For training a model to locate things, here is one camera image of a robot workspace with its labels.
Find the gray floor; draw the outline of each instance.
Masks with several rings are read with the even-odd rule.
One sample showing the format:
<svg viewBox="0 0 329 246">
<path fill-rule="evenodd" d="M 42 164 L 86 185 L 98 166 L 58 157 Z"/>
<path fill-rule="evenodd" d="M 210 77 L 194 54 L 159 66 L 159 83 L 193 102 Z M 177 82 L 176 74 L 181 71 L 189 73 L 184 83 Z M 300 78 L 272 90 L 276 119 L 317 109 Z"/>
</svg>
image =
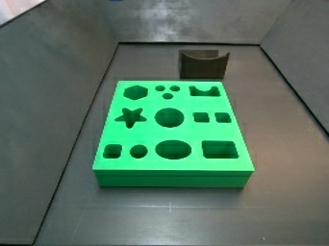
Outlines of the gray floor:
<svg viewBox="0 0 329 246">
<path fill-rule="evenodd" d="M 256 172 L 245 189 L 101 188 L 91 171 L 122 79 L 177 79 L 180 49 L 232 52 L 225 86 Z M 258 47 L 119 45 L 38 245 L 328 244 L 329 144 Z"/>
</svg>

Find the small round hole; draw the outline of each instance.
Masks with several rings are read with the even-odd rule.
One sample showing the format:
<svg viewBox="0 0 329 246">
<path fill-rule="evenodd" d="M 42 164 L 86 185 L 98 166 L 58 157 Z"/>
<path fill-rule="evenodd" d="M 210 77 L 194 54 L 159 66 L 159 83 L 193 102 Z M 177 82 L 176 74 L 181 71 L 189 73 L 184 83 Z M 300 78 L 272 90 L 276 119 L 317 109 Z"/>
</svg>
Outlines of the small round hole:
<svg viewBox="0 0 329 246">
<path fill-rule="evenodd" d="M 172 93 L 165 93 L 162 96 L 165 99 L 172 99 L 174 95 Z"/>
<path fill-rule="evenodd" d="M 181 88 L 180 88 L 178 86 L 172 86 L 170 89 L 172 89 L 173 91 L 180 91 L 180 90 L 181 90 Z"/>
<path fill-rule="evenodd" d="M 130 150 L 130 155 L 135 159 L 143 158 L 149 153 L 149 149 L 145 145 L 135 145 Z"/>
<path fill-rule="evenodd" d="M 158 86 L 155 89 L 157 89 L 158 91 L 163 91 L 163 90 L 165 90 L 165 86 Z"/>
</svg>

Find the dark gray surface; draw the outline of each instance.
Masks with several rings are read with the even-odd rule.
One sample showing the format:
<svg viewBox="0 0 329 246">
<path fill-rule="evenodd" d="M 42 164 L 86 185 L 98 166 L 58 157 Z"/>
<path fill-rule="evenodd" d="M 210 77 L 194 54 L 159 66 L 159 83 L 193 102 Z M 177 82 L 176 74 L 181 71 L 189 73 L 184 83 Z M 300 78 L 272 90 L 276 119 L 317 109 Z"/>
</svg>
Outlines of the dark gray surface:
<svg viewBox="0 0 329 246">
<path fill-rule="evenodd" d="M 122 79 L 180 77 L 181 49 L 230 52 L 225 86 L 256 172 L 245 189 L 101 188 L 91 171 Z M 329 144 L 258 47 L 119 45 L 38 245 L 329 244 Z"/>
<path fill-rule="evenodd" d="M 260 44 L 291 0 L 107 1 L 125 42 Z"/>
<path fill-rule="evenodd" d="M 42 226 L 117 48 L 103 9 L 48 1 L 0 29 L 0 244 Z"/>
<path fill-rule="evenodd" d="M 296 0 L 262 48 L 329 133 L 329 1 Z"/>
</svg>

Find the hexagonal hole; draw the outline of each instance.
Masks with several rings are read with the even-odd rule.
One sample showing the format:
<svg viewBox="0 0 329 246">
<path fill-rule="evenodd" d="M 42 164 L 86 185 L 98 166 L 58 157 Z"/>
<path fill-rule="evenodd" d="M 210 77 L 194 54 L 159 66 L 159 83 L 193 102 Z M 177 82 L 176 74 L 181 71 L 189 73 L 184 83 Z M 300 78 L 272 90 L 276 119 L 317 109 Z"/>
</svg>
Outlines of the hexagonal hole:
<svg viewBox="0 0 329 246">
<path fill-rule="evenodd" d="M 139 100 L 149 96 L 149 89 L 142 86 L 131 86 L 125 90 L 123 96 L 131 100 Z"/>
</svg>

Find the gray wall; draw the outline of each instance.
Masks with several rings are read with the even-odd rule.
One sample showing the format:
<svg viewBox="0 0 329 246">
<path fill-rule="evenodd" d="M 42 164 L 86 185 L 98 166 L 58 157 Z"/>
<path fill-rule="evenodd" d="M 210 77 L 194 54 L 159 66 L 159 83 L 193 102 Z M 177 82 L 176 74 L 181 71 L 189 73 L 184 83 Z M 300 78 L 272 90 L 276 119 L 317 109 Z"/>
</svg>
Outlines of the gray wall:
<svg viewBox="0 0 329 246">
<path fill-rule="evenodd" d="M 293 1 L 261 47 L 329 132 L 329 1 Z"/>
<path fill-rule="evenodd" d="M 115 53 L 106 4 L 51 0 L 0 29 L 0 244 L 44 219 Z"/>
<path fill-rule="evenodd" d="M 260 44 L 291 0 L 106 2 L 119 41 Z"/>
</svg>

